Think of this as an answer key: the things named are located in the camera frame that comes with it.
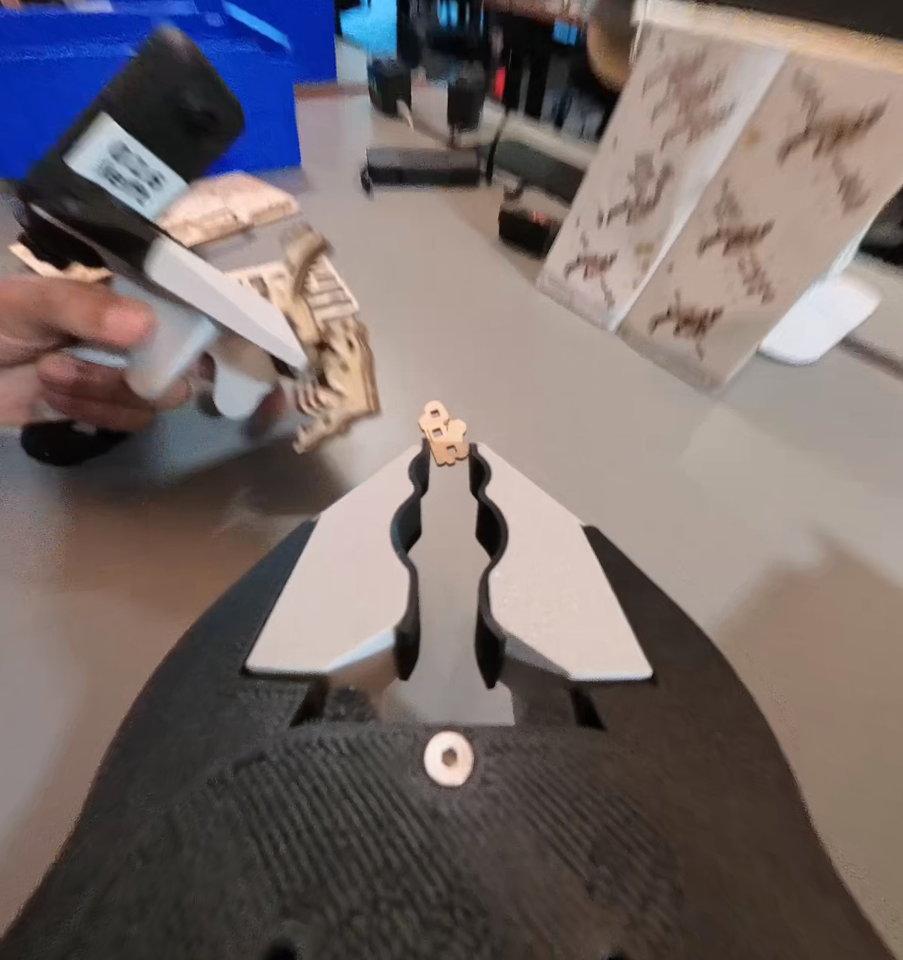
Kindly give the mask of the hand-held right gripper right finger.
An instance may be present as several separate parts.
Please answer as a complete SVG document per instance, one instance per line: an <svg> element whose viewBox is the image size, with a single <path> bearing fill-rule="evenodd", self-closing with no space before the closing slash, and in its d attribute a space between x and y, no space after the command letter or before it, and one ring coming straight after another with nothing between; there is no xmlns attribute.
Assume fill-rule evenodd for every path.
<svg viewBox="0 0 903 960"><path fill-rule="evenodd" d="M474 653L488 689L645 682L653 668L582 521L483 443L469 447L486 554Z"/></svg>

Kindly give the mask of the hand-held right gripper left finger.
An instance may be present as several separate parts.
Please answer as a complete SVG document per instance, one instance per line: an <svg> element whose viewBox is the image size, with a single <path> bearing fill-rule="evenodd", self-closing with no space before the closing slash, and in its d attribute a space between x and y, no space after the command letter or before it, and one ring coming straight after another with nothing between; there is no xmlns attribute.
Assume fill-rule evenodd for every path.
<svg viewBox="0 0 903 960"><path fill-rule="evenodd" d="M421 644L419 575L431 456L420 442L322 511L258 632L248 673L380 691Z"/></svg>

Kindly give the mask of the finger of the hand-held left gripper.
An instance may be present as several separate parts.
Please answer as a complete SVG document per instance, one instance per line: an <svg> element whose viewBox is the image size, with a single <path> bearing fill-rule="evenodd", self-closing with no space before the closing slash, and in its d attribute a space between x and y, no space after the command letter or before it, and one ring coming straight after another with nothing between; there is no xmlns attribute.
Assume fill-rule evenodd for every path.
<svg viewBox="0 0 903 960"><path fill-rule="evenodd" d="M281 309L169 237L157 237L148 247L144 276L165 294L291 369L311 368L308 354Z"/></svg>

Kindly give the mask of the layered wooden puzzle model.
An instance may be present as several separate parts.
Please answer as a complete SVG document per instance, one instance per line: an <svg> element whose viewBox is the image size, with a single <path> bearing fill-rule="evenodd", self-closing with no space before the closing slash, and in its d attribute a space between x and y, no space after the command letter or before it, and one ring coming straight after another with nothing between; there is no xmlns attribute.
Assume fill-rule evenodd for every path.
<svg viewBox="0 0 903 960"><path fill-rule="evenodd" d="M285 313L310 362L306 372L290 375L290 400L304 417L293 449L313 452L346 433L356 422L380 413L374 357L361 311L318 326L298 298L310 267L320 257L331 260L328 239L306 221L297 221L281 239L281 257L291 270L291 318Z"/></svg>

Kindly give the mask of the small wooden puzzle piece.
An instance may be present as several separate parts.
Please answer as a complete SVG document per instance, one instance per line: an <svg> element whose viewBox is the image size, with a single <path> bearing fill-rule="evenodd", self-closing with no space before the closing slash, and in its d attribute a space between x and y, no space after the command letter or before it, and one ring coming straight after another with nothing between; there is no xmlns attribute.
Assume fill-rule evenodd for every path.
<svg viewBox="0 0 903 960"><path fill-rule="evenodd" d="M418 426L436 466L450 467L469 456L467 423L451 416L442 401L432 400L424 405Z"/></svg>

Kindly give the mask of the grey desk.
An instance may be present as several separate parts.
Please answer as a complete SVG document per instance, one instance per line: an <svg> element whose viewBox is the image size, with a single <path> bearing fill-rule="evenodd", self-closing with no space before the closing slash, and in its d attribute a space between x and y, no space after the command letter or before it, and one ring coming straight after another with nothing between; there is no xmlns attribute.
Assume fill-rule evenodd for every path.
<svg viewBox="0 0 903 960"><path fill-rule="evenodd" d="M410 141L366 95L298 100L299 195L370 328L381 415L318 454L193 409L74 472L0 431L0 936L171 645L439 400L671 596L746 682L862 909L903 958L903 376L841 347L720 397L540 294L501 189L377 192Z"/></svg>

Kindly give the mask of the person's left hand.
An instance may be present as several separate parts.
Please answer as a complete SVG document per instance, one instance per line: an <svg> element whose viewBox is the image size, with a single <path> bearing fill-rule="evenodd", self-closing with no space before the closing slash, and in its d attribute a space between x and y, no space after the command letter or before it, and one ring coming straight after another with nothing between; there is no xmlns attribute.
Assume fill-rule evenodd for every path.
<svg viewBox="0 0 903 960"><path fill-rule="evenodd" d="M104 287L0 277L0 426L34 423L48 406L80 424L135 433L181 406L192 393L186 379L148 400L122 371L66 353L74 343L123 353L145 342L155 324L146 304Z"/></svg>

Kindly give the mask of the plywood sheet stack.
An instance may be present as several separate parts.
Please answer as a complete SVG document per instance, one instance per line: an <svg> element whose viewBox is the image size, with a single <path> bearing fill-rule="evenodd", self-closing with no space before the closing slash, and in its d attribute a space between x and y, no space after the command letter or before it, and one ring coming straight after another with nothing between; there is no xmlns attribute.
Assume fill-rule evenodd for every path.
<svg viewBox="0 0 903 960"><path fill-rule="evenodd" d="M301 207L287 191L252 174L232 172L196 181L157 219L189 249L296 217Z"/></svg>

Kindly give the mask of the plywood parts sheet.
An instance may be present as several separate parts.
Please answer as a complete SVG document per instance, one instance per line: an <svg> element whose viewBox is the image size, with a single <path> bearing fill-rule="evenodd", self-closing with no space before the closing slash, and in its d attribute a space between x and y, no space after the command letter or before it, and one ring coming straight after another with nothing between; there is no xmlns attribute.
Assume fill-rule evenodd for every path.
<svg viewBox="0 0 903 960"><path fill-rule="evenodd" d="M228 270L226 275L241 286L253 290L291 318L292 278L283 260L268 261L252 267ZM360 306L343 278L326 256L313 263L304 278L298 299L304 303L318 327L354 317Z"/></svg>

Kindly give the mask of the blue plastic bin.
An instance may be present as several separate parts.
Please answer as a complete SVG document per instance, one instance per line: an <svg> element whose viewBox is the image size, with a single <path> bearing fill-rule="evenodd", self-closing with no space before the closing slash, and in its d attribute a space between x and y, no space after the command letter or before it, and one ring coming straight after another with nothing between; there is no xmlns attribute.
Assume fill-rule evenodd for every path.
<svg viewBox="0 0 903 960"><path fill-rule="evenodd" d="M236 23L290 56L298 84L338 79L337 13L333 1L225 1Z"/></svg>
<svg viewBox="0 0 903 960"><path fill-rule="evenodd" d="M181 29L240 101L245 131L212 173L301 165L288 39L232 2L0 6L0 177L18 178L152 31Z"/></svg>

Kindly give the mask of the black charger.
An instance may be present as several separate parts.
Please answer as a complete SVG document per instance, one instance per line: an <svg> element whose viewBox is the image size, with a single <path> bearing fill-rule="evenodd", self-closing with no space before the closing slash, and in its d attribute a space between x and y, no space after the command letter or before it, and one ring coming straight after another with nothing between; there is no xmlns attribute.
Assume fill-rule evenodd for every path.
<svg viewBox="0 0 903 960"><path fill-rule="evenodd" d="M411 68L394 57L374 57L367 63L370 103L383 116L413 125Z"/></svg>

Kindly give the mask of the black rectangular case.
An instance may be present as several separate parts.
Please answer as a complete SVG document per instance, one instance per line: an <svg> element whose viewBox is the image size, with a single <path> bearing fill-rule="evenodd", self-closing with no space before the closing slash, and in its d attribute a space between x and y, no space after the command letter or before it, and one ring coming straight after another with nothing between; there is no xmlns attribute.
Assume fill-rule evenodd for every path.
<svg viewBox="0 0 903 960"><path fill-rule="evenodd" d="M366 195L376 188L475 188L484 168L475 149L370 147L359 174Z"/></svg>

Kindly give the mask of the black upright device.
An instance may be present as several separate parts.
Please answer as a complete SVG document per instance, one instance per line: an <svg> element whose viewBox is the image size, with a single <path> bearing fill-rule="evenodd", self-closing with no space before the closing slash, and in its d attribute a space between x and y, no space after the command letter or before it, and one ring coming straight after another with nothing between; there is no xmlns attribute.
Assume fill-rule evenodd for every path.
<svg viewBox="0 0 903 960"><path fill-rule="evenodd" d="M488 78L482 63L459 63L446 83L446 124L453 137L469 134L482 124Z"/></svg>

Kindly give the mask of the small black box red label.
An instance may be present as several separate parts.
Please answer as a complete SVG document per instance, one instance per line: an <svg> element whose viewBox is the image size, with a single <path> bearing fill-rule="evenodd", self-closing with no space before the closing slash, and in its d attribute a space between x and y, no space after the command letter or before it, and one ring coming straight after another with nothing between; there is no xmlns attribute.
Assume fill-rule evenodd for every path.
<svg viewBox="0 0 903 960"><path fill-rule="evenodd" d="M564 208L540 209L505 200L497 212L497 239L509 250L544 261L567 218Z"/></svg>

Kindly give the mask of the black tablet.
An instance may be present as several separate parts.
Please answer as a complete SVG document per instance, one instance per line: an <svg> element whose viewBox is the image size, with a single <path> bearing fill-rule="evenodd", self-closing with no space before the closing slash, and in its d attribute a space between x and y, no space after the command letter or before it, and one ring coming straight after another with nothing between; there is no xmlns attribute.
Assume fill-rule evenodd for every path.
<svg viewBox="0 0 903 960"><path fill-rule="evenodd" d="M483 150L488 179L504 177L518 190L535 190L570 207L586 176L586 169L517 139L493 141Z"/></svg>

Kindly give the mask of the white monitor stand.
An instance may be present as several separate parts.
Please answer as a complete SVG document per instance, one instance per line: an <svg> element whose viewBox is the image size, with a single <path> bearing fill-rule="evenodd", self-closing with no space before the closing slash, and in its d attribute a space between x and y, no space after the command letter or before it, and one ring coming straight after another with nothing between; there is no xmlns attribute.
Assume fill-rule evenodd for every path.
<svg viewBox="0 0 903 960"><path fill-rule="evenodd" d="M813 284L767 334L757 354L785 366L818 363L878 308L879 291L846 271Z"/></svg>

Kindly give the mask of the printed instruction sheet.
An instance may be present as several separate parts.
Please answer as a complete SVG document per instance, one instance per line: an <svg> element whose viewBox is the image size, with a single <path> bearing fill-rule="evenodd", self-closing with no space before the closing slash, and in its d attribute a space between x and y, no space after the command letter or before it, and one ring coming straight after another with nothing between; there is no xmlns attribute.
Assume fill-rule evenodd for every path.
<svg viewBox="0 0 903 960"><path fill-rule="evenodd" d="M903 41L651 2L537 285L722 389L903 186Z"/></svg>

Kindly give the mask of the tan round object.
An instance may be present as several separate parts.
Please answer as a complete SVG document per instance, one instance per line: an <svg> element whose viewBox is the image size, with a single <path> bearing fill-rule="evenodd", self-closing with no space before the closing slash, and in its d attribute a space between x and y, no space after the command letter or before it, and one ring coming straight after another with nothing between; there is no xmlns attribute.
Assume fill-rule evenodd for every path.
<svg viewBox="0 0 903 960"><path fill-rule="evenodd" d="M646 1L594 1L586 24L589 72L604 90L621 93L627 84L638 26Z"/></svg>

